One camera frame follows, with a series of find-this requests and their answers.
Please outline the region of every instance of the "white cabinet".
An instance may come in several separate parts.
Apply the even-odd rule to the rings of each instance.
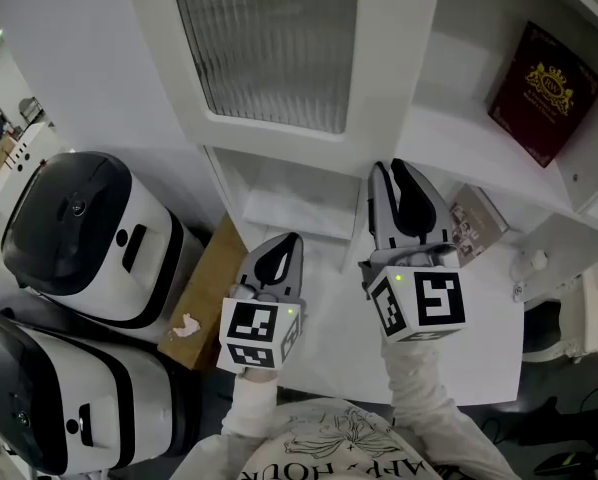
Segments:
[[[317,33],[321,42],[310,42],[319,26],[308,16],[311,0],[131,1],[177,119],[205,148],[209,172],[249,248],[294,229],[319,261],[345,269],[367,219],[370,167],[397,156],[439,179],[512,198],[515,215],[533,216],[521,223],[516,245],[543,248],[553,261],[531,280],[527,296],[598,260],[598,101],[546,169],[487,115],[528,20],[598,73],[598,0],[356,0],[349,71],[332,62],[336,48],[349,57],[350,16],[324,8],[324,27],[339,32]],[[325,0],[312,1],[317,9]],[[266,13],[286,24],[280,37],[260,37],[257,31],[278,28],[248,19]],[[261,62],[246,51],[249,38]],[[330,101],[321,92],[307,112],[315,64],[293,69],[322,46],[324,62],[338,73],[335,94]],[[212,58],[217,65],[207,64]],[[283,77],[286,64],[290,74],[279,84],[275,76]],[[303,85],[297,73],[305,73]],[[343,101],[337,91],[347,86],[342,76],[350,79],[343,130],[336,110]],[[217,101],[209,100],[212,84]]]

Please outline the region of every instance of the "white desk surface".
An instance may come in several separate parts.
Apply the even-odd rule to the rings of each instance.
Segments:
[[[356,260],[369,257],[364,234]],[[470,326],[437,343],[440,375],[458,405],[517,398],[523,343],[523,304],[512,300],[508,267],[514,251],[495,245],[465,267],[463,293]],[[361,288],[356,263],[341,274],[320,259],[308,240],[302,297],[308,318],[280,374],[280,385],[324,396],[390,403],[380,355],[379,317]]]

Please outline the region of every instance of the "floor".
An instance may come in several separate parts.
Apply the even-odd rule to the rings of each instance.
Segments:
[[[221,370],[215,370],[204,380],[204,408],[201,436],[219,433],[221,420],[230,408],[233,376]],[[510,415],[528,412],[543,405],[551,396],[558,397],[557,409],[561,413],[576,413],[583,399],[598,387],[598,354],[583,358],[579,364],[561,358],[549,363],[524,363],[517,401],[507,404],[465,407],[462,410],[472,417],[478,425],[483,425],[484,432],[492,440],[504,437],[510,425],[506,422]],[[389,417],[390,407],[379,404],[359,404],[366,410]],[[598,408],[598,392],[587,401],[585,409]],[[590,446],[581,441],[520,447],[514,443],[502,442],[498,445],[515,472],[524,480],[542,478],[533,474],[534,468],[552,455],[571,451],[590,451]],[[167,480],[175,471],[182,458],[157,459],[127,468],[123,476],[128,480]],[[555,476],[555,479],[575,478],[574,476]]]

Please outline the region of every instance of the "wooden board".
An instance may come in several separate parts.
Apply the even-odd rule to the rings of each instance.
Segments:
[[[232,220],[224,215],[175,307],[170,331],[159,343],[160,352],[191,370],[209,366],[212,344],[219,334],[223,298],[234,284],[246,254]],[[184,327],[185,314],[201,328],[190,336],[179,337],[172,329]]]

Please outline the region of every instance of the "book cover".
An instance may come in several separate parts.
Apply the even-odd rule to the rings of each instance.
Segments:
[[[528,22],[489,115],[546,167],[598,95],[598,76],[548,32]]]
[[[461,187],[450,204],[452,241],[463,267],[501,239],[509,226],[483,190]]]

